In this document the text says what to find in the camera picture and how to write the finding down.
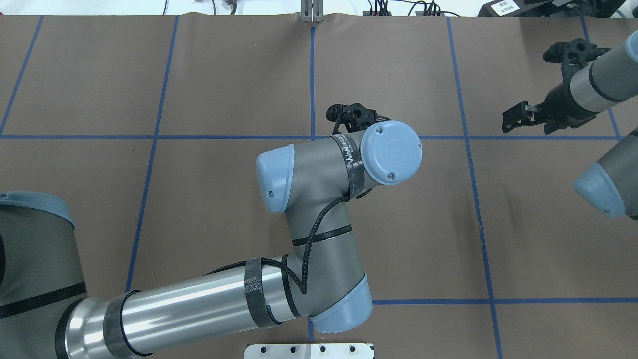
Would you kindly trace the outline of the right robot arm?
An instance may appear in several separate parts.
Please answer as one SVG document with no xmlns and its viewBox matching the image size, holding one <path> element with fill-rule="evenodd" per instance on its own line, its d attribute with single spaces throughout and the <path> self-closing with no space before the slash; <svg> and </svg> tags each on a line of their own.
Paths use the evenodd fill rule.
<svg viewBox="0 0 638 359">
<path fill-rule="evenodd" d="M 561 66 L 561 83 L 540 104 L 523 101 L 502 114 L 502 131 L 543 125 L 549 135 L 576 129 L 638 93 L 638 34 L 616 48 L 585 39 L 557 42 L 544 52 L 547 63 Z M 608 218 L 638 216 L 637 131 L 632 130 L 574 182 L 583 200 Z"/>
</svg>

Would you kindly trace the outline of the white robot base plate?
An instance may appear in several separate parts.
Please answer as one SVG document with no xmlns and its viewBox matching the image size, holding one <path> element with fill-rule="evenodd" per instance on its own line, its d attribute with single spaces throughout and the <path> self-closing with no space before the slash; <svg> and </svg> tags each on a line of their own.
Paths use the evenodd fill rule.
<svg viewBox="0 0 638 359">
<path fill-rule="evenodd" d="M 249 345 L 244 359 L 375 359 L 369 343 L 297 343 Z"/>
</svg>

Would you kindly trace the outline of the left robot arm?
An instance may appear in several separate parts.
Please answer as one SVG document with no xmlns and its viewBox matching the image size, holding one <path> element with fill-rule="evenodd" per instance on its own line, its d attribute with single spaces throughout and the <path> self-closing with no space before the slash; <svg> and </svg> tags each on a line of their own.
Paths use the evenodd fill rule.
<svg viewBox="0 0 638 359">
<path fill-rule="evenodd" d="M 1 304 L 55 290 L 1 319 L 3 359 L 56 359 L 63 312 L 244 256 L 289 250 L 281 215 L 265 213 L 252 178 L 269 137 L 9 136 L 1 139 Z"/>
</svg>

